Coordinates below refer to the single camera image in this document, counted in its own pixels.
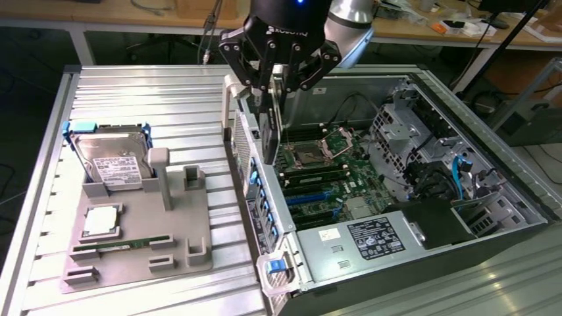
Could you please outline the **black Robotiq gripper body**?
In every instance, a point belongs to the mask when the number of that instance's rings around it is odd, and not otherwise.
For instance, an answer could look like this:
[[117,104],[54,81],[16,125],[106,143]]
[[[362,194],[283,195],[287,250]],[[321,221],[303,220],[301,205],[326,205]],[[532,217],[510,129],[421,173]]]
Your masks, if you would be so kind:
[[326,0],[251,1],[243,30],[253,35],[281,34],[323,43],[329,10]]

